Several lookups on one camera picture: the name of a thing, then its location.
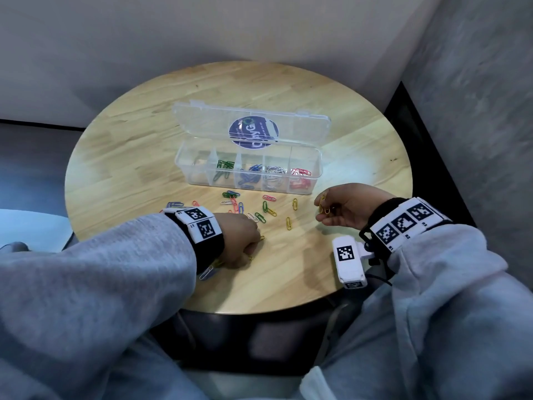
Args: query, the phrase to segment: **clear plastic box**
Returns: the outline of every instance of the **clear plastic box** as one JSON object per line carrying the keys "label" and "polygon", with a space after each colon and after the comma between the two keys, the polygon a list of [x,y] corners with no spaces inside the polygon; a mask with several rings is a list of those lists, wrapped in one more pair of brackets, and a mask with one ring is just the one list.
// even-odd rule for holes
{"label": "clear plastic box", "polygon": [[317,146],[330,131],[327,116],[202,101],[177,102],[173,111],[188,133],[175,162],[190,184],[310,194],[322,176]]}

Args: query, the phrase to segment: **open box lid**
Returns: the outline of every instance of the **open box lid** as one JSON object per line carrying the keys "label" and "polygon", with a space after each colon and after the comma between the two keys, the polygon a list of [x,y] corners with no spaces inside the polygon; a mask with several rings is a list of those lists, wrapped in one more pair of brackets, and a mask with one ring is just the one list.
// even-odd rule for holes
{"label": "open box lid", "polygon": [[216,107],[203,101],[177,102],[172,108],[183,129],[193,136],[232,139],[245,148],[263,142],[319,146],[330,132],[331,119],[308,112],[271,112],[236,107]]}

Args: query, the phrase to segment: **gray sleeve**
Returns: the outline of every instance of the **gray sleeve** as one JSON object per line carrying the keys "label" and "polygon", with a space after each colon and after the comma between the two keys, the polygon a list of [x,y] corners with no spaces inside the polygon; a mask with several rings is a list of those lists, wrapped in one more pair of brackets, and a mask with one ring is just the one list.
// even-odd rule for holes
{"label": "gray sleeve", "polygon": [[389,261],[404,382],[442,399],[533,395],[533,294],[464,225],[430,230]]}
{"label": "gray sleeve", "polygon": [[64,398],[80,387],[98,391],[105,367],[170,318],[195,278],[188,238],[162,214],[58,254],[0,256],[0,358]]}

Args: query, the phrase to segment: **wooden tabletop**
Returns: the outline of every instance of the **wooden tabletop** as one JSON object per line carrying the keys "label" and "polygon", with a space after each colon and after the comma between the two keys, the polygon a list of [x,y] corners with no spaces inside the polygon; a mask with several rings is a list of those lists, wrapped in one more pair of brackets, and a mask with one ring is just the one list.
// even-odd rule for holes
{"label": "wooden tabletop", "polygon": [[[226,314],[286,309],[341,288],[331,240],[357,231],[326,228],[312,202],[323,189],[363,182],[410,197],[407,153],[392,125],[367,100],[319,74],[276,63],[221,62],[188,67],[135,87],[112,102],[87,127],[74,148],[65,178],[72,229],[85,240],[137,216],[159,212],[169,201],[198,201],[213,212],[222,188],[186,183],[174,164],[184,132],[173,117],[175,101],[269,111],[306,110],[331,118],[323,143],[323,175],[313,194],[274,194],[278,216],[259,223],[265,240],[241,270],[222,270],[197,282],[186,309]],[[263,191],[239,190],[246,211],[260,211]],[[298,199],[298,210],[292,208]],[[292,219],[287,230],[285,218]]]}

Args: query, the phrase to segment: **white electronic device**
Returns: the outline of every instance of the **white electronic device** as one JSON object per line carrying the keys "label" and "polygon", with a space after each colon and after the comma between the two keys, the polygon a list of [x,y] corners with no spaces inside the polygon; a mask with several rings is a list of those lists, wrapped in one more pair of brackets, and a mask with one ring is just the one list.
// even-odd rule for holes
{"label": "white electronic device", "polygon": [[366,251],[364,244],[356,242],[352,236],[337,237],[332,243],[339,281],[346,289],[358,289],[367,286],[361,260],[373,258],[374,253]]}

